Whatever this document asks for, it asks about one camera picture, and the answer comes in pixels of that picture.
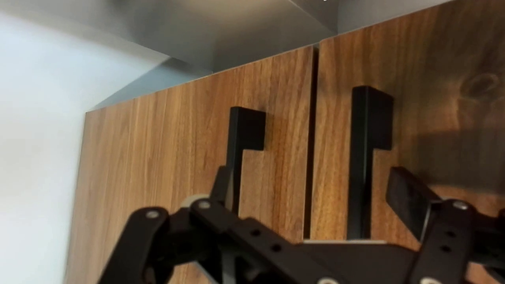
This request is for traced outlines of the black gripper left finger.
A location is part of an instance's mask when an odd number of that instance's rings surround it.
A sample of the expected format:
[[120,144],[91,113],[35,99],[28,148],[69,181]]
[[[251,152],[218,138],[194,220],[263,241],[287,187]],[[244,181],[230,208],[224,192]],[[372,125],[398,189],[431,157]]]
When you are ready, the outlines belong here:
[[129,214],[98,284],[169,284],[178,264],[196,261],[211,284],[274,284],[274,274],[233,256],[183,206],[170,214],[145,206]]

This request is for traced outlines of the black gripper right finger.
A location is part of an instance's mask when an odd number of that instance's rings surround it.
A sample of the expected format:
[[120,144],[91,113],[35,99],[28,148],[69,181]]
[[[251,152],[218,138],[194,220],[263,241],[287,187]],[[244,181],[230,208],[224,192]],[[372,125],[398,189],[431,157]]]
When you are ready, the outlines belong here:
[[405,166],[391,166],[386,203],[420,241],[409,284],[467,284],[470,261],[505,282],[505,214],[480,212],[470,201],[442,198]]

